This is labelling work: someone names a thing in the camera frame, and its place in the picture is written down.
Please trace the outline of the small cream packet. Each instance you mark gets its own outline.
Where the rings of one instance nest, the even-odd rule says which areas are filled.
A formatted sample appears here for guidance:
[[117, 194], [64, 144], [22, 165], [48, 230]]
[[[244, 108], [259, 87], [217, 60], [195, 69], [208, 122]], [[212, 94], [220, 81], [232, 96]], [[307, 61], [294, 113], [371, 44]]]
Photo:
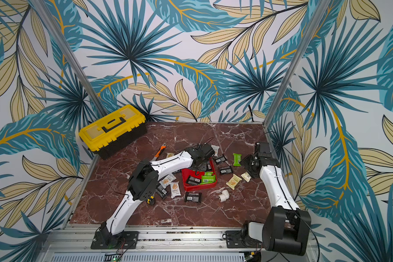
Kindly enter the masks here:
[[251, 176], [248, 172], [245, 172], [241, 175], [241, 177], [246, 181], [246, 182], [250, 182], [251, 180]]

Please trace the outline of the cream square cookie packet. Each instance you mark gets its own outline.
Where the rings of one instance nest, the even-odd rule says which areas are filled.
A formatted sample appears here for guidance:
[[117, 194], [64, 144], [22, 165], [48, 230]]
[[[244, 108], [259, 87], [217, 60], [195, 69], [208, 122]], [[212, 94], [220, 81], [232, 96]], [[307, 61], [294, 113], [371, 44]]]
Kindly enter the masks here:
[[241, 177], [233, 174], [233, 176], [230, 178], [230, 180], [226, 183], [228, 187], [230, 187], [232, 190], [236, 188], [236, 186], [239, 184], [239, 182], [242, 180]]

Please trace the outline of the red storage box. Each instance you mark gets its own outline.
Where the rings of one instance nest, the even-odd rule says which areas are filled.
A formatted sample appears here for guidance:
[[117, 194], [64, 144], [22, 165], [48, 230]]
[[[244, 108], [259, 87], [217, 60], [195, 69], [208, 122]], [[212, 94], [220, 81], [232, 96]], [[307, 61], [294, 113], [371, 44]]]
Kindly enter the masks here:
[[[182, 169], [182, 181], [186, 192], [205, 190], [215, 187], [217, 184], [217, 172], [214, 166], [214, 160], [210, 159], [207, 165], [208, 170], [195, 171], [191, 169]], [[201, 184], [201, 177], [203, 175], [214, 175], [216, 177], [215, 183]]]

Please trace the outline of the black wafer packet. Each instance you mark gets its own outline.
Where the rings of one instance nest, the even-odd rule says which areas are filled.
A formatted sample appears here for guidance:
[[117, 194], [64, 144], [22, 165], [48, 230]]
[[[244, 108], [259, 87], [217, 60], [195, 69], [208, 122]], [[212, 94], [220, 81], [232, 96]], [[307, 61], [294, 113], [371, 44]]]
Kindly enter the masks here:
[[202, 193], [200, 192], [186, 192], [184, 201], [190, 203], [201, 203], [202, 202]]

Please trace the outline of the white drycake cookie packet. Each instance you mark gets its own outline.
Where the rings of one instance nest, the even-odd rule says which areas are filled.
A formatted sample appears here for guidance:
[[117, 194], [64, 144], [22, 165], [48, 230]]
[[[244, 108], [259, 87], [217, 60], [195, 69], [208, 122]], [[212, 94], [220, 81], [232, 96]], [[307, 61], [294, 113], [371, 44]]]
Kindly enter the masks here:
[[173, 199], [175, 197], [180, 197], [181, 191], [180, 191], [179, 183], [172, 182], [169, 185], [170, 185], [170, 190], [171, 190], [171, 198]]

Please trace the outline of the black cookie packet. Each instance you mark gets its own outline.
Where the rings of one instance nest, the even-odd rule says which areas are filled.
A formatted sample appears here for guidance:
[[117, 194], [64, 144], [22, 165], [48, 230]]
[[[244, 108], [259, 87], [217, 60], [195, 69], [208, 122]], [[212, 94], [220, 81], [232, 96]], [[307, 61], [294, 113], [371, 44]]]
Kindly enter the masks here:
[[168, 195], [168, 191], [160, 183], [156, 187], [156, 193], [161, 197], [162, 200], [164, 200]]

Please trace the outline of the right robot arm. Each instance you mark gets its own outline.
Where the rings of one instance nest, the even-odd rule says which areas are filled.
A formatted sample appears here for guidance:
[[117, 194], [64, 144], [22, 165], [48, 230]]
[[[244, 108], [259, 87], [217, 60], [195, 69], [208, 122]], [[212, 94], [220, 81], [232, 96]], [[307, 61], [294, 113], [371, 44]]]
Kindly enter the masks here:
[[241, 241], [261, 244], [267, 251], [302, 256], [306, 253], [311, 216], [302, 211], [292, 198], [284, 181], [279, 161], [272, 156], [267, 142], [257, 142], [254, 153], [240, 164], [253, 178], [265, 185], [271, 210], [264, 223], [246, 222], [241, 230]]

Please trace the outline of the white pipe elbow fitting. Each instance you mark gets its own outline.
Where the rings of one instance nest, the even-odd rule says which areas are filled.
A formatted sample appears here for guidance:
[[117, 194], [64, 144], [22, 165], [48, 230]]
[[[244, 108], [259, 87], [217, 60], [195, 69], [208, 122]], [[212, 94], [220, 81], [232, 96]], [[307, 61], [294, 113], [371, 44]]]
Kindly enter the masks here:
[[230, 198], [230, 194], [227, 190], [223, 190], [219, 195], [219, 200], [221, 203], [227, 201], [229, 198]]

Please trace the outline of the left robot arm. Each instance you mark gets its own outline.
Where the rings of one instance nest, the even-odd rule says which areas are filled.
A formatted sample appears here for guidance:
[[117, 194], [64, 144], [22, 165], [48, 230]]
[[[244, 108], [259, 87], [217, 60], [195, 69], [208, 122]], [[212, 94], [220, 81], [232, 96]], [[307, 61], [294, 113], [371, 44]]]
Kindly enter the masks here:
[[180, 153], [157, 161], [142, 161], [133, 171], [127, 191], [112, 216], [101, 224], [99, 232], [105, 238], [112, 238], [125, 229], [135, 209], [153, 196], [159, 180], [182, 169], [199, 169], [215, 154], [208, 143], [188, 147]]

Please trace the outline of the green snack packet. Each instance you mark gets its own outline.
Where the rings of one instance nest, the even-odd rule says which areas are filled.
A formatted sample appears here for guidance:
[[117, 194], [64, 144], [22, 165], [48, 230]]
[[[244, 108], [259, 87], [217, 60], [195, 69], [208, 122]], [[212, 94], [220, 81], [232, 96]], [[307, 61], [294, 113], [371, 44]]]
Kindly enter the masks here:
[[203, 175], [201, 181], [201, 184], [215, 183], [216, 177], [214, 175]]

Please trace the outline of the yellow black utility knife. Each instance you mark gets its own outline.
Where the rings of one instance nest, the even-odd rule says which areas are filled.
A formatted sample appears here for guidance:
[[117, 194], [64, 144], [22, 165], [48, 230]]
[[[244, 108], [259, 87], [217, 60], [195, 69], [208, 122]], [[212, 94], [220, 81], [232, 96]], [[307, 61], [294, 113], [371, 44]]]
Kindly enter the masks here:
[[147, 203], [148, 203], [149, 205], [151, 205], [151, 206], [155, 205], [155, 203], [156, 203], [155, 197], [154, 197], [154, 196], [150, 196], [150, 197], [147, 199]]

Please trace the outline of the yellow black toolbox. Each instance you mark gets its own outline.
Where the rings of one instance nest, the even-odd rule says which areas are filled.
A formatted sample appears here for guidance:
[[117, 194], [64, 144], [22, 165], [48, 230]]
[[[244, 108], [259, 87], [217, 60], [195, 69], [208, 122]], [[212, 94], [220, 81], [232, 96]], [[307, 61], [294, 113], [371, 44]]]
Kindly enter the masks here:
[[89, 124], [79, 132], [88, 149], [108, 159], [147, 133], [146, 117], [132, 105], [126, 105]]

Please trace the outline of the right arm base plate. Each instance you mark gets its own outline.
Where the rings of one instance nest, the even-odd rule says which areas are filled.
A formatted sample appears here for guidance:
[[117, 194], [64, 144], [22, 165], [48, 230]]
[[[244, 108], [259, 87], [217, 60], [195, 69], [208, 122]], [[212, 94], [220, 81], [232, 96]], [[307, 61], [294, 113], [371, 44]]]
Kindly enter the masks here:
[[260, 248], [264, 247], [259, 240], [250, 238], [243, 230], [228, 230], [222, 235], [227, 243], [227, 248]]

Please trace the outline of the aluminium front rail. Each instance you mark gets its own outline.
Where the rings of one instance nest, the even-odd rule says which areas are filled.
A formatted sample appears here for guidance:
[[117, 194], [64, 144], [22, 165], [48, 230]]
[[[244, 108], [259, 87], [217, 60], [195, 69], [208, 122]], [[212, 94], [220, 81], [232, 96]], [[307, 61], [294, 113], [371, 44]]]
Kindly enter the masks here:
[[313, 235], [305, 255], [264, 250], [260, 244], [233, 243], [227, 227], [131, 226], [122, 248], [92, 249], [96, 225], [71, 225], [52, 232], [41, 248], [39, 262], [322, 262], [323, 249]]

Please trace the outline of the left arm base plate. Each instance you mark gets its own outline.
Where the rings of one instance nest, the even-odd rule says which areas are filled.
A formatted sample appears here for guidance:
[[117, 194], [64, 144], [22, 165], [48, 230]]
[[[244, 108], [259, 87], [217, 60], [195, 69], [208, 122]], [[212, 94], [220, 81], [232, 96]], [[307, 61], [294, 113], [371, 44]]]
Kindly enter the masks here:
[[92, 250], [136, 249], [138, 231], [123, 231], [111, 235], [107, 228], [98, 229], [91, 243]]

